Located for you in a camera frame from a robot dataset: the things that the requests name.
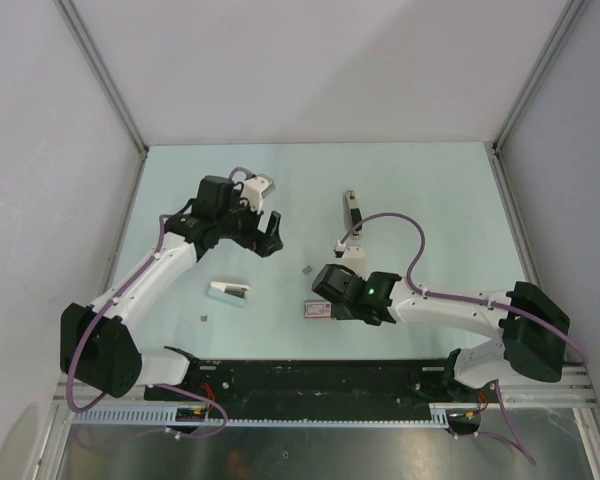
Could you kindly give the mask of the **red white staple box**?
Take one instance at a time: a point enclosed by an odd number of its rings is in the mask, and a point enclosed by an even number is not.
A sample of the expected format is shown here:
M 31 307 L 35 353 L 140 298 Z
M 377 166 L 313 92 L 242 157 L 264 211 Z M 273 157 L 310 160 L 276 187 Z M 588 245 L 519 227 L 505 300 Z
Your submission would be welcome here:
M 332 317 L 332 304 L 328 301 L 306 301 L 304 303 L 306 319 L 328 319 Z

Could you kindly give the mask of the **light blue white stapler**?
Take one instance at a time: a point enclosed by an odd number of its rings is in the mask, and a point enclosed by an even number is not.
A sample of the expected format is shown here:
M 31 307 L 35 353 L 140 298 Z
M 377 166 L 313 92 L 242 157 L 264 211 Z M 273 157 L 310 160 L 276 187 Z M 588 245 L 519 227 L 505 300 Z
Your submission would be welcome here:
M 251 288 L 248 285 L 211 281 L 207 296 L 227 305 L 244 308 Z

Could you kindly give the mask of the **beige black stapler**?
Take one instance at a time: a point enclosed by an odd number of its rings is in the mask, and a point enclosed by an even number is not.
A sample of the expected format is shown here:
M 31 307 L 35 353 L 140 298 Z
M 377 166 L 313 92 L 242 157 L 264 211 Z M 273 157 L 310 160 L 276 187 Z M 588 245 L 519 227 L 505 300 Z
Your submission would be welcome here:
M 356 193 L 354 190 L 346 190 L 343 197 L 347 229 L 354 228 L 350 237 L 353 240 L 360 240 L 362 237 L 362 227 L 358 226 L 358 223 L 362 220 L 362 213 L 358 205 Z

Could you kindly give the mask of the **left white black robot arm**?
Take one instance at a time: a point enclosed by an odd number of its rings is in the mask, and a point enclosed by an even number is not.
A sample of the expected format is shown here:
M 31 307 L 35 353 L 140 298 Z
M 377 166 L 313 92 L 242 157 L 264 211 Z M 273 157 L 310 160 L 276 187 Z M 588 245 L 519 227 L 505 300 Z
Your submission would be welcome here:
M 204 177 L 197 195 L 173 214 L 159 218 L 155 246 L 117 285 L 86 306 L 65 308 L 60 320 L 60 368 L 67 381 L 79 380 L 120 398 L 136 386 L 165 384 L 177 398 L 194 397 L 201 376 L 189 368 L 192 356 L 174 347 L 141 350 L 134 335 L 153 304 L 183 273 L 220 241 L 267 258 L 280 251 L 281 216 L 259 223 L 264 200 L 275 189 L 264 174 L 242 181 Z

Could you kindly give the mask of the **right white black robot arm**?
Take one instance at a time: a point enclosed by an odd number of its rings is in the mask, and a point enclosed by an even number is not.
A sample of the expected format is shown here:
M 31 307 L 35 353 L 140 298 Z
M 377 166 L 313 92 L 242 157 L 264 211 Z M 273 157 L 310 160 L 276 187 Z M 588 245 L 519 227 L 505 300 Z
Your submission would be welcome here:
M 344 265 L 328 264 L 312 291 L 338 309 L 333 313 L 338 320 L 373 326 L 429 322 L 485 337 L 483 344 L 449 355 L 441 388 L 453 401 L 516 374 L 543 383 L 562 378 L 570 320 L 532 283 L 483 293 L 472 303 L 458 295 L 439 298 L 423 287 L 414 290 L 397 274 L 373 272 L 363 278 Z

